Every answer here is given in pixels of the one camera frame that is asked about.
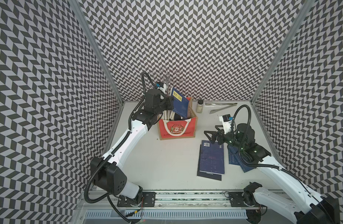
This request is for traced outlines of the purple blue barcode book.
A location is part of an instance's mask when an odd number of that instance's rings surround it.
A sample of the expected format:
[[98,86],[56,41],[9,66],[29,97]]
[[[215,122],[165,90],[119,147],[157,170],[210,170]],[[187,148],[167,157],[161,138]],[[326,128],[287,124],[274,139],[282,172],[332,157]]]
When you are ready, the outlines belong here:
[[212,144],[203,140],[200,149],[200,172],[223,175],[225,174],[224,147],[218,142]]

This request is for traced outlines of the red burlap canvas bag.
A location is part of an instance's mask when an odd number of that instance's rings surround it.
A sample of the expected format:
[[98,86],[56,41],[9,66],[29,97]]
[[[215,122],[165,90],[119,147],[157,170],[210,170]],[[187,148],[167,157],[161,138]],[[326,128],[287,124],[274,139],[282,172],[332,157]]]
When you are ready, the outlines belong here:
[[173,140],[182,138],[195,138],[198,117],[193,110],[193,98],[187,97],[188,115],[190,118],[185,120],[164,120],[158,122],[158,133],[160,140]]

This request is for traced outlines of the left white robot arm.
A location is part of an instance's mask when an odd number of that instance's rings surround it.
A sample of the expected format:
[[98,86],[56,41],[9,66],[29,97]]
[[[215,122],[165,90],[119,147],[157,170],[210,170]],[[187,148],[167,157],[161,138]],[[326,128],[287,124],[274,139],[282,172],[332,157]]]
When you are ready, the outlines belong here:
[[128,180],[123,166],[141,138],[158,123],[164,111],[173,109],[172,98],[166,96],[160,83],[155,83],[147,72],[141,74],[143,96],[128,118],[128,128],[123,136],[103,156],[90,163],[91,176],[84,190],[87,203],[97,203],[115,196],[125,197],[139,205],[143,197],[141,186]]

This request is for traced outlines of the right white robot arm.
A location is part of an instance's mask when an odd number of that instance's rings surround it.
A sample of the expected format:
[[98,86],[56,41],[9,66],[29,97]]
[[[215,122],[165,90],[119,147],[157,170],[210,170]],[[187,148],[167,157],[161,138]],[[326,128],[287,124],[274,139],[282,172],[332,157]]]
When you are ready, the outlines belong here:
[[338,199],[324,197],[311,189],[257,144],[251,119],[251,108],[242,105],[233,116],[219,117],[222,124],[216,125],[214,131],[204,131],[211,143],[227,144],[239,156],[241,164],[260,170],[289,196],[286,199],[253,182],[243,190],[244,203],[250,207],[266,206],[294,224],[340,223]]

